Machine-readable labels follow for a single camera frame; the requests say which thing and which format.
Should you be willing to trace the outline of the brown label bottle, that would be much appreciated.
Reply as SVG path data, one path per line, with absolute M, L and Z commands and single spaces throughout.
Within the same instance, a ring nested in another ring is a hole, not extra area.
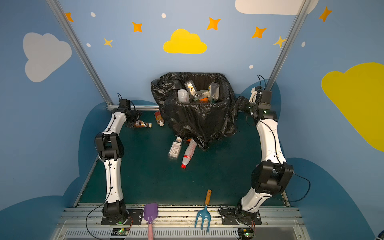
M 147 123 L 147 122 L 144 122 L 142 120 L 137 120 L 134 123 L 134 127 L 135 128 L 152 128 L 152 123 Z

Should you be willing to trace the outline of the brown tea bottle back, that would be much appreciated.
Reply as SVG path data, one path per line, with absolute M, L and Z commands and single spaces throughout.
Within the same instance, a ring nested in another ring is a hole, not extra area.
M 155 112 L 155 118 L 156 118 L 157 124 L 160 127 L 163 127 L 165 125 L 165 121 L 164 121 L 160 111 Z

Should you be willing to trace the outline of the clear bottle green white label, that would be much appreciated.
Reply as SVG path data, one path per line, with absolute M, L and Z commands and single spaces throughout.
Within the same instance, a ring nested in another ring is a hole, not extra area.
M 218 83 L 212 82 L 209 85 L 209 100 L 211 103 L 215 103 L 220 96 L 220 85 Z

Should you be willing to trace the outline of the clear bottle green band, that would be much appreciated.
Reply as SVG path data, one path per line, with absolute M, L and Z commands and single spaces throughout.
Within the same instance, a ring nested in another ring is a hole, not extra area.
M 209 90 L 200 90 L 193 95 L 192 99 L 194 102 L 198 102 L 200 100 L 208 99 L 209 96 L 210 96 Z

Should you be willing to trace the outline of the white red label bottle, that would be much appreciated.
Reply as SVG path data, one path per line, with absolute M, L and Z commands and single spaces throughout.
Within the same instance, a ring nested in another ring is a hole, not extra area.
M 189 162 L 191 161 L 194 153 L 195 153 L 195 149 L 197 147 L 197 143 L 195 142 L 194 139 L 190 139 L 189 141 L 189 145 L 185 151 L 185 154 L 184 154 L 184 157 L 183 157 L 183 161 L 182 161 L 182 164 L 181 164 L 181 168 L 182 169 L 186 169 L 187 165 L 189 164 Z

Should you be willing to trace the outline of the orange juice bottle white cap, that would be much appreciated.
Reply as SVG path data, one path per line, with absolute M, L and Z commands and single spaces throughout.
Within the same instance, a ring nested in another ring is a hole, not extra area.
M 210 103 L 210 99 L 209 98 L 203 98 L 203 99 L 199 99 L 199 103 Z

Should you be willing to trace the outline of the small clear white label bottle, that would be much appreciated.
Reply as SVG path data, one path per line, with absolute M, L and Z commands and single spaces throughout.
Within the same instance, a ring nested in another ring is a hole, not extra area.
M 192 80 L 185 82 L 185 87 L 191 96 L 196 94 L 197 88 Z

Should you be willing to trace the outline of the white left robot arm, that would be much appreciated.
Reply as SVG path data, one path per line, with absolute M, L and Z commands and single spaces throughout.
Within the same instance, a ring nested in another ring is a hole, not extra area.
M 95 137 L 98 157 L 106 171 L 107 193 L 102 204 L 103 225 L 125 225 L 129 221 L 121 185 L 121 163 L 125 149 L 120 131 L 124 125 L 133 128 L 141 115 L 141 111 L 120 107 L 112 113 L 105 130 Z

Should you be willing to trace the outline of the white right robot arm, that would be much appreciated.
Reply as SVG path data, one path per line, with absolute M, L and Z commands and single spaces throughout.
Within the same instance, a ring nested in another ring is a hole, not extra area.
M 251 174 L 250 190 L 240 200 L 242 211 L 256 213 L 267 199 L 285 191 L 294 169 L 287 164 L 280 147 L 277 114 L 243 96 L 238 97 L 236 107 L 255 120 L 260 137 L 262 160 Z

